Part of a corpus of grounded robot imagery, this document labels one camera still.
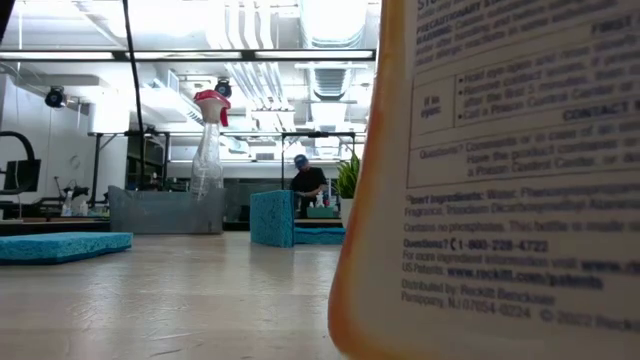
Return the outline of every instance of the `potted plant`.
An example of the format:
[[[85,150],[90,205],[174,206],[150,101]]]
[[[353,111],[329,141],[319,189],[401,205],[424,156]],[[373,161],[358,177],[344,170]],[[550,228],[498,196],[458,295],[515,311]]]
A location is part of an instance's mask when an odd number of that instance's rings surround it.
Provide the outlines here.
[[[358,175],[360,174],[360,159],[353,156],[351,161],[338,166],[338,181],[336,190],[340,194],[340,219],[342,226],[346,229],[353,205],[353,197],[356,193]]]

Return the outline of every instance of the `dark shirt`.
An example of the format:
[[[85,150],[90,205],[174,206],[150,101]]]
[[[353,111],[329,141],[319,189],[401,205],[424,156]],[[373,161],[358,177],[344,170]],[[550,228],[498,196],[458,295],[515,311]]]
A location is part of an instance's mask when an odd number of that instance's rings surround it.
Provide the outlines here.
[[[291,190],[300,192],[310,192],[317,190],[320,185],[327,185],[327,178],[320,168],[310,168],[307,171],[300,171],[291,180]]]

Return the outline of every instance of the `clear plastic spray bottle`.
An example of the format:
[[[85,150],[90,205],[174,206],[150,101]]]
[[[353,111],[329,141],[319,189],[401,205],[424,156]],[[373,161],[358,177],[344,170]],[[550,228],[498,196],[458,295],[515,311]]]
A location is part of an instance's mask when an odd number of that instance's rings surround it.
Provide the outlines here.
[[[207,196],[209,189],[223,187],[219,124],[229,126],[227,110],[231,103],[214,90],[197,93],[195,103],[200,107],[204,120],[202,140],[191,169],[191,194],[199,201]]]

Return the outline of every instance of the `man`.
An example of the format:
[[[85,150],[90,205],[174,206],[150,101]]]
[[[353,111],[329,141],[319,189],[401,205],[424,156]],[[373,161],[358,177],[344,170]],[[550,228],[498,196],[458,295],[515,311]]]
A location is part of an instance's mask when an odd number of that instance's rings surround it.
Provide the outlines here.
[[[309,204],[315,204],[316,195],[327,190],[327,179],[320,168],[309,165],[309,160],[304,155],[298,155],[293,159],[298,169],[298,175],[291,181],[291,190],[295,191],[300,201],[300,217],[307,217]]]

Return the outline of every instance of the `green leaves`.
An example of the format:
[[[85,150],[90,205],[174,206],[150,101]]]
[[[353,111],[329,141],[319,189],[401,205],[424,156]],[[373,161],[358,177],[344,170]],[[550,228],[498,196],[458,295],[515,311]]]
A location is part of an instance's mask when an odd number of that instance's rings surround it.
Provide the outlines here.
[[[360,173],[360,159],[355,155],[348,163],[338,165],[338,181],[336,189],[343,199],[353,199]]]

